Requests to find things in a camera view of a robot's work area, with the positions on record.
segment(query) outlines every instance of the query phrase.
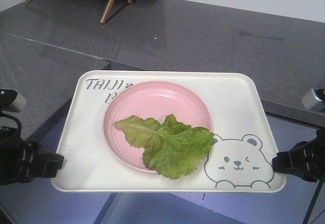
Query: white tray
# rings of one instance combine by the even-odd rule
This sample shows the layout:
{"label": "white tray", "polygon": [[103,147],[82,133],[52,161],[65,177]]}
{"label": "white tray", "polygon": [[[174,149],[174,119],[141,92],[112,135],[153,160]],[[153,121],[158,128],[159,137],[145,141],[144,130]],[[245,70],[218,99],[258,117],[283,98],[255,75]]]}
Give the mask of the white tray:
{"label": "white tray", "polygon": [[[103,136],[104,114],[114,97],[133,84],[158,80],[181,84],[201,97],[218,141],[197,170],[177,180],[123,164]],[[60,191],[273,193],[286,181],[271,167],[277,152],[255,84],[245,75],[91,71],[78,81],[57,149],[63,168],[51,181]]]}

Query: bear face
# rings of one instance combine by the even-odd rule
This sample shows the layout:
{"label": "bear face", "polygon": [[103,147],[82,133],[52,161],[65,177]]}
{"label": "bear face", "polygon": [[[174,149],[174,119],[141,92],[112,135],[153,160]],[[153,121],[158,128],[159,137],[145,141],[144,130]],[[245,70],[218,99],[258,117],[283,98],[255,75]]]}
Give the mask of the bear face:
{"label": "bear face", "polygon": [[272,165],[261,151],[262,141],[255,135],[247,134],[242,139],[222,139],[215,135],[214,142],[204,163],[207,177],[215,182],[228,182],[233,188],[252,188],[262,182],[269,188],[274,177]]}

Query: floor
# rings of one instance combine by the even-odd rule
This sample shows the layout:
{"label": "floor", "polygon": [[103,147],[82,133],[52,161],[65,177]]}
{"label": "floor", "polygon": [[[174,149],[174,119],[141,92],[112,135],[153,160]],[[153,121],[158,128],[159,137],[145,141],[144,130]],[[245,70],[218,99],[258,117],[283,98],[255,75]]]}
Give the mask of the floor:
{"label": "floor", "polygon": [[324,23],[180,0],[117,0],[101,25],[106,3],[18,4],[0,13],[2,39],[44,46],[39,55],[48,59],[74,54],[154,71],[243,73],[266,111],[325,126],[324,114],[301,101],[311,88],[325,87]]}
{"label": "floor", "polygon": [[[178,0],[141,0],[132,5],[117,0],[111,19],[101,25],[99,21],[106,2],[33,0],[28,6],[19,4],[0,13],[0,58],[7,65],[17,61],[15,66],[6,66],[15,70],[11,84],[20,88],[25,82],[29,88],[22,89],[34,90],[33,94],[39,96],[41,92],[35,89],[37,81],[32,78],[19,80],[19,76],[31,69],[31,74],[41,74],[42,79],[46,79],[47,90],[56,88],[57,93],[65,92],[59,102],[57,96],[48,95],[44,99],[47,109],[39,106],[38,111],[53,113],[73,92],[73,86],[66,87],[71,79],[78,78],[85,70],[102,69],[107,65],[106,59],[110,59],[118,61],[113,63],[114,69],[130,65],[162,71],[244,73],[256,81],[264,106],[271,113],[280,111],[286,117],[296,115],[294,119],[297,120],[303,118],[307,122],[323,123],[322,114],[304,114],[301,96],[310,87],[325,87],[324,24]],[[44,71],[50,70],[56,72],[46,76]],[[35,127],[30,130],[36,129],[47,116],[45,114],[35,122]],[[314,129],[291,127],[290,123],[278,123],[274,118],[270,119],[270,124],[277,132],[275,137],[282,142],[280,151],[289,150],[302,138],[310,140],[314,137]],[[44,146],[56,149],[62,127],[63,121],[60,121],[42,141]],[[204,203],[201,195],[179,196],[243,223],[259,223],[261,218],[289,223],[288,215],[292,216],[292,223],[297,223],[302,220],[315,186],[293,177],[289,182],[284,191],[268,196],[248,198],[247,195],[208,194],[204,196]],[[73,223],[76,216],[84,223],[92,223],[109,196],[58,193],[45,179],[37,179],[30,188],[19,185],[3,189],[6,193],[3,198],[13,198],[26,208],[15,211],[15,204],[10,205],[16,219],[21,218],[18,223],[26,220],[50,223],[48,213],[51,213],[53,223],[58,220]],[[56,196],[53,201],[60,203],[56,209],[47,205],[51,195]],[[35,202],[39,209],[30,202]],[[276,210],[280,202],[288,204]],[[236,203],[247,205],[228,208]],[[78,205],[76,212],[67,211],[66,207],[73,204]],[[314,224],[323,223],[325,218],[324,214],[317,216],[323,212],[323,201],[318,204],[313,214]],[[254,215],[249,215],[251,206],[256,208]]]}

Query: lettuce leaf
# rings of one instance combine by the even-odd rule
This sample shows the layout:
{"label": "lettuce leaf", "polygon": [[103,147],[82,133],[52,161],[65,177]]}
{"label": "lettuce leaf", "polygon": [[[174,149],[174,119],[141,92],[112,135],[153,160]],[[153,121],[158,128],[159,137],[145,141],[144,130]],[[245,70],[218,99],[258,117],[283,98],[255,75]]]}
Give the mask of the lettuce leaf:
{"label": "lettuce leaf", "polygon": [[153,118],[131,116],[114,123],[122,130],[130,145],[145,148],[142,160],[147,168],[178,179],[191,174],[204,159],[213,141],[213,133],[204,127],[178,122],[171,114],[160,124]]}

